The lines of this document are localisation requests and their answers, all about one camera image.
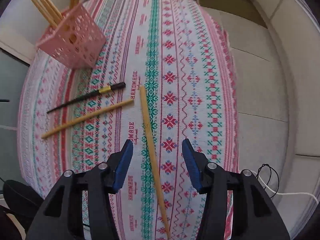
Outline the black chopstick gold band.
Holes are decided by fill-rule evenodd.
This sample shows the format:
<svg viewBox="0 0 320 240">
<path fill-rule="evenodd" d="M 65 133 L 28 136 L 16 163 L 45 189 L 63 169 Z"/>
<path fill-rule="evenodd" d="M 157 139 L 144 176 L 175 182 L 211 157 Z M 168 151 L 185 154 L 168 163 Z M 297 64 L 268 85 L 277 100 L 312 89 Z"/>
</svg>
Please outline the black chopstick gold band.
<svg viewBox="0 0 320 240">
<path fill-rule="evenodd" d="M 67 101 L 67 102 L 65 102 L 65 103 L 63 103 L 63 104 L 61 104 L 61 105 L 59 105 L 59 106 L 57 106 L 57 107 L 55 107 L 53 109 L 50 109 L 49 111 L 47 111 L 47 114 L 51 113 L 51 112 L 53 112 L 55 110 L 61 109 L 63 107 L 67 107 L 69 105 L 75 104 L 77 102 L 81 102 L 81 101 L 87 100 L 89 98 L 93 98 L 95 96 L 99 96 L 99 95 L 103 95 L 103 94 L 106 94 L 106 93 L 109 93 L 109 92 L 113 92 L 113 91 L 116 91 L 116 90 L 119 90 L 119 89 L 123 89 L 125 87 L 126 87 L 125 82 L 120 82 L 120 83 L 116 83 L 114 85 L 105 86 L 105 87 L 103 87 L 101 89 L 91 91 L 91 92 L 89 92 L 87 94 L 84 94 L 84 95 L 79 96 L 77 98 L 74 98 L 74 99 L 72 99 L 70 101 Z"/>
</svg>

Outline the patterned tablecloth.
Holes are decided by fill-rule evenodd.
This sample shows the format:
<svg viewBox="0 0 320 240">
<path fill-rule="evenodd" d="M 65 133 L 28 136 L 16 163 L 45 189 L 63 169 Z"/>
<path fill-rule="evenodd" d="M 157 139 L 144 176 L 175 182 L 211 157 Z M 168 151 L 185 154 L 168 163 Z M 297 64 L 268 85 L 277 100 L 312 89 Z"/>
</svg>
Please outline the patterned tablecloth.
<svg viewBox="0 0 320 240">
<path fill-rule="evenodd" d="M 82 172 L 133 142 L 125 184 L 110 202 L 120 239 L 165 239 L 140 106 L 146 89 L 172 239 L 195 239 L 206 198 L 192 187 L 182 141 L 226 170 L 238 170 L 235 78 L 226 32 L 194 0 L 90 0 L 85 8 L 106 36 L 93 69 L 71 70 L 38 50 L 20 100 L 22 177 L 45 197 L 62 172 Z M 126 87 L 63 107 L 125 82 Z M 124 107 L 47 139 L 41 135 L 101 108 Z"/>
</svg>

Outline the pink perforated utensil holder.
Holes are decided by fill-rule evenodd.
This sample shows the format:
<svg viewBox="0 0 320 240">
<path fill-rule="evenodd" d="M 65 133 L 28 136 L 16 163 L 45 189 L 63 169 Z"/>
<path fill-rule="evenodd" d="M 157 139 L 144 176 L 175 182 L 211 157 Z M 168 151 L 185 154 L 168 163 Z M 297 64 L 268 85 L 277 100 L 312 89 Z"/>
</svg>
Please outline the pink perforated utensil holder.
<svg viewBox="0 0 320 240">
<path fill-rule="evenodd" d="M 106 37 L 82 4 L 65 13 L 57 28 L 47 28 L 36 46 L 71 69 L 94 68 Z"/>
</svg>

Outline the olive floor mat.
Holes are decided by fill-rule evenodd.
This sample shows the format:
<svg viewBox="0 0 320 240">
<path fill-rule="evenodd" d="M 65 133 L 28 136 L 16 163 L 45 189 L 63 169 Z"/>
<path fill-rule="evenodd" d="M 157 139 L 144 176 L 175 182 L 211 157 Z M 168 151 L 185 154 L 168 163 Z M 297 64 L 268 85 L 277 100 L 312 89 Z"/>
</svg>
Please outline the olive floor mat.
<svg viewBox="0 0 320 240">
<path fill-rule="evenodd" d="M 267 27 L 265 21 L 250 0 L 194 0 L 202 7 L 227 12 L 262 27 Z"/>
</svg>

